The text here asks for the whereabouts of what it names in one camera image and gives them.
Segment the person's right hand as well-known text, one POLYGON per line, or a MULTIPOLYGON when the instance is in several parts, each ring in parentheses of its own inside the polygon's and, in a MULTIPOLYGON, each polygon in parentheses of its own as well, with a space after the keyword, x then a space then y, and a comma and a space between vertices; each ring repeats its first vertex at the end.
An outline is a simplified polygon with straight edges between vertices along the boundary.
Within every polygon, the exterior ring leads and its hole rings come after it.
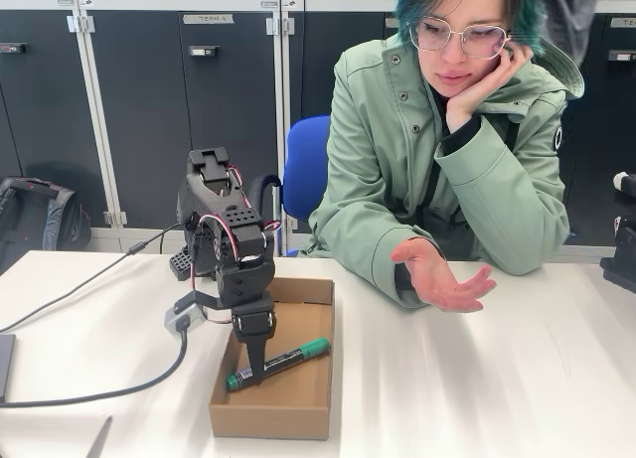
POLYGON ((496 286, 489 278, 489 266, 482 266, 467 281, 458 282, 437 248, 424 237, 403 240, 393 249, 390 258, 397 264, 398 293, 415 292, 422 303, 445 312, 481 310, 483 305, 479 299, 496 286))

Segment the person's left hand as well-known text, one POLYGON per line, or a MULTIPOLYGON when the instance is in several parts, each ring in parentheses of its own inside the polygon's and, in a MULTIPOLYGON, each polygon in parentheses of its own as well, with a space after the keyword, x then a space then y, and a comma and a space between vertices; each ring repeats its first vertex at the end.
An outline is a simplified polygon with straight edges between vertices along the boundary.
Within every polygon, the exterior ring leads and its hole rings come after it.
POLYGON ((446 124, 455 133, 471 118, 478 105, 498 88, 505 85, 514 74, 532 58, 529 46, 508 43, 497 57, 492 68, 480 80, 449 98, 446 107, 446 124))

